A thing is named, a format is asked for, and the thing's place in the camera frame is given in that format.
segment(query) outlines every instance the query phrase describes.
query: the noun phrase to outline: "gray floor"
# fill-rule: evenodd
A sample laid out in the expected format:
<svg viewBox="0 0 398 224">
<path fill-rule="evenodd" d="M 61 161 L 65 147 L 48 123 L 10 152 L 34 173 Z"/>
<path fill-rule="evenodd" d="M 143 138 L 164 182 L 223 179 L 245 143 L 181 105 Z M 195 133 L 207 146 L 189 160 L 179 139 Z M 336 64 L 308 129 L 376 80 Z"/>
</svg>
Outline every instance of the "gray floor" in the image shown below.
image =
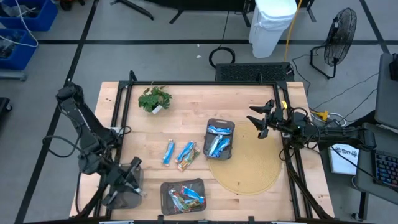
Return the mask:
<svg viewBox="0 0 398 224">
<path fill-rule="evenodd" d="M 50 31 L 35 32 L 40 40 L 78 40 L 81 37 L 93 0 L 85 6 L 75 4 L 72 11 L 60 11 Z M 184 12 L 170 25 L 168 21 L 176 10 L 137 1 L 150 11 L 155 21 L 138 14 L 121 4 L 109 5 L 100 0 L 91 24 L 88 40 L 174 40 L 221 39 L 226 12 Z M 398 40 L 395 22 L 398 3 L 394 0 L 366 0 L 384 40 Z M 346 7 L 354 9 L 358 16 L 355 40 L 377 40 L 358 0 L 316 0 L 313 13 L 317 22 L 302 11 L 298 15 L 292 40 L 325 40 L 331 20 Z M 229 14 L 225 39 L 247 39 L 249 28 L 242 16 Z M 94 109 L 101 82 L 125 80 L 134 70 L 139 80 L 214 80 L 215 71 L 208 64 L 208 54 L 218 45 L 85 45 L 81 52 L 73 81 L 85 90 L 85 99 Z M 274 53 L 265 59 L 252 56 L 251 45 L 226 45 L 236 52 L 237 63 L 280 62 L 284 46 L 278 45 Z M 291 45 L 289 60 L 309 53 L 312 45 Z M 389 45 L 391 52 L 398 46 Z M 33 167 L 39 155 L 41 139 L 46 135 L 55 110 L 55 94 L 62 87 L 69 71 L 76 45 L 40 45 L 25 72 L 28 80 L 0 80 L 0 96 L 12 100 L 14 110 L 4 120 L 0 129 L 0 216 L 2 223 L 12 223 L 24 196 Z M 310 106 L 316 106 L 351 85 L 378 72 L 379 45 L 353 45 L 338 66 L 335 79 L 326 80 L 308 64 L 308 57 L 296 60 L 299 72 L 311 81 L 308 94 Z M 230 56 L 223 52 L 215 55 L 215 62 L 228 63 Z M 332 68 L 316 57 L 315 63 L 328 73 Z M 302 81 L 296 74 L 295 79 Z M 348 114 L 377 86 L 377 77 L 358 85 L 345 95 L 319 107 L 320 110 Z M 348 119 L 358 118 L 373 110 L 376 94 L 366 101 L 360 110 Z M 76 134 L 69 120 L 61 117 L 55 134 L 75 139 Z M 51 148 L 65 154 L 70 148 L 53 141 Z M 352 188 L 351 177 L 331 174 L 327 159 L 324 160 L 336 217 L 350 220 L 350 213 L 359 208 L 360 193 Z M 72 203 L 77 177 L 76 158 L 59 159 L 48 155 L 39 183 L 32 198 L 25 222 L 67 218 Z M 368 221 L 394 223 L 397 205 L 376 197 L 369 199 Z"/>
</svg>

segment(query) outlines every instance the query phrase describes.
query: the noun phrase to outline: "potted plant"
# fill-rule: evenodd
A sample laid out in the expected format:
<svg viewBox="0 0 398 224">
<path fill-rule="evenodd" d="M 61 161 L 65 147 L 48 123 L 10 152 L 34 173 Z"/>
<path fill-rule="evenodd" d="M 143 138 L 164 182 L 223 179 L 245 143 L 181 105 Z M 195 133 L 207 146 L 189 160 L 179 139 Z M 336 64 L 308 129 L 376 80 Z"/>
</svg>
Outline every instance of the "potted plant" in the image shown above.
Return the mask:
<svg viewBox="0 0 398 224">
<path fill-rule="evenodd" d="M 155 86 L 152 89 L 146 89 L 138 98 L 138 106 L 142 107 L 146 112 L 152 112 L 153 114 L 157 114 L 162 108 L 169 108 L 172 95 L 165 93 L 163 91 L 164 87 Z"/>
</svg>

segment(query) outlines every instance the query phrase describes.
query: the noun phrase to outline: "wooden tabletop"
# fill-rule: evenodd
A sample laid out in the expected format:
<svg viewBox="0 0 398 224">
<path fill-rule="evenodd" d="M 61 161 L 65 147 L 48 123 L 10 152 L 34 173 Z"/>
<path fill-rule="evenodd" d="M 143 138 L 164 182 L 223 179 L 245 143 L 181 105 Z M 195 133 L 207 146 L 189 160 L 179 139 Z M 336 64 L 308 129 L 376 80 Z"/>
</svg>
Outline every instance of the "wooden tabletop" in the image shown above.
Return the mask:
<svg viewBox="0 0 398 224">
<path fill-rule="evenodd" d="M 117 82 L 104 82 L 101 86 L 95 115 L 104 126 L 109 126 L 111 123 L 117 87 Z M 148 197 L 144 198 L 141 205 L 135 209 L 113 210 L 113 220 L 156 220 L 157 216 L 162 214 L 160 185 L 163 182 L 195 178 L 202 178 L 205 182 L 206 210 L 166 216 L 165 220 L 247 221 L 251 215 L 256 221 L 294 220 L 284 163 L 277 182 L 269 190 L 250 196 L 237 195 L 223 188 L 213 177 L 203 155 L 200 155 L 182 173 L 176 169 L 174 163 L 170 164 L 170 167 L 161 164 L 169 139 L 174 139 L 176 142 L 196 141 L 198 147 L 202 148 L 206 124 L 210 118 L 226 119 L 235 123 L 248 123 L 247 115 L 260 118 L 260 115 L 251 111 L 249 106 L 264 105 L 274 98 L 271 86 L 167 86 L 166 92 L 173 97 L 170 108 L 162 110 L 157 115 L 146 113 L 138 107 L 138 98 L 147 87 L 137 85 L 132 88 L 127 116 L 127 125 L 132 128 L 132 133 L 124 137 L 121 163 L 130 163 L 134 156 L 142 159 L 143 189 L 148 193 Z M 288 91 L 291 106 L 301 106 L 308 110 L 301 82 L 288 83 Z M 282 149 L 280 132 L 270 130 L 269 138 L 274 138 Z M 176 144 L 176 151 L 181 150 L 184 145 L 185 143 Z M 325 211 L 334 216 L 319 154 L 302 149 L 301 155 L 309 191 Z M 96 174 L 81 176 L 80 209 L 95 193 L 99 179 Z M 303 198 L 298 187 L 297 192 L 301 216 L 305 217 Z M 75 214 L 75 206 L 72 205 L 70 215 Z"/>
</svg>

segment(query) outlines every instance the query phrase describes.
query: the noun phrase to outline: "blue bin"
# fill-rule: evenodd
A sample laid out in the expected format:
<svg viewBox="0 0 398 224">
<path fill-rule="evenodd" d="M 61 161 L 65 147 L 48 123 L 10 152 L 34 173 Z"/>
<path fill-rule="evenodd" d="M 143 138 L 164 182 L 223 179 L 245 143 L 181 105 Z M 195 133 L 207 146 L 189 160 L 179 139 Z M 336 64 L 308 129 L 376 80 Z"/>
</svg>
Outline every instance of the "blue bin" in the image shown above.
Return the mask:
<svg viewBox="0 0 398 224">
<path fill-rule="evenodd" d="M 21 35 L 20 43 L 35 45 L 35 40 L 25 30 L 0 29 L 3 37 L 12 36 L 15 32 Z M 16 45 L 8 58 L 0 58 L 0 69 L 23 70 L 29 63 L 36 47 Z"/>
<path fill-rule="evenodd" d="M 16 6 L 15 0 L 3 0 L 7 6 Z M 34 3 L 40 6 L 39 15 L 36 18 L 24 18 L 30 31 L 48 31 L 57 16 L 58 9 L 51 0 L 18 0 L 21 6 L 24 3 Z M 0 22 L 9 29 L 26 29 L 20 17 L 0 17 Z"/>
</svg>

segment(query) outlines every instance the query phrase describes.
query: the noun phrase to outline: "black fan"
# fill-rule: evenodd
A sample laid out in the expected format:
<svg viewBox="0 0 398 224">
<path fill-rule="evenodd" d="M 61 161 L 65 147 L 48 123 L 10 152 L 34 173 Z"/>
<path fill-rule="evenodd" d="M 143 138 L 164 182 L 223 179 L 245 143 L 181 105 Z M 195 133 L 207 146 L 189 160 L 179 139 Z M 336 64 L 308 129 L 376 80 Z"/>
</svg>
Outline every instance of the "black fan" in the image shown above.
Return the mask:
<svg viewBox="0 0 398 224">
<path fill-rule="evenodd" d="M 356 13 L 350 8 L 341 10 L 333 19 L 326 42 L 311 50 L 310 65 L 328 79 L 336 76 L 336 66 L 346 57 L 351 44 L 353 43 L 356 29 Z M 333 76 L 314 66 L 312 63 L 313 51 L 325 48 L 325 63 L 333 66 Z"/>
</svg>

